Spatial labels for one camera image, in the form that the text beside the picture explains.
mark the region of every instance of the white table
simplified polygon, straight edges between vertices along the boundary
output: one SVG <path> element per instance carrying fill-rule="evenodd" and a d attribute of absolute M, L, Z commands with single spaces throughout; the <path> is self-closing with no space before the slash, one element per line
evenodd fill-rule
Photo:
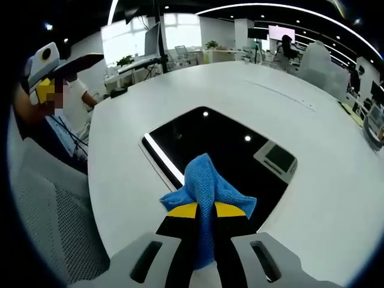
<path fill-rule="evenodd" d="M 347 284 L 384 230 L 384 151 L 369 148 L 326 92 L 243 62 L 164 74 L 95 107 L 89 188 L 108 255 L 156 231 L 166 216 L 158 200 L 169 190 L 139 148 L 142 136 L 198 106 L 230 116 L 297 157 L 296 174 L 260 231 L 297 254 L 316 279 Z M 220 286 L 209 268 L 194 273 L 192 286 Z"/>

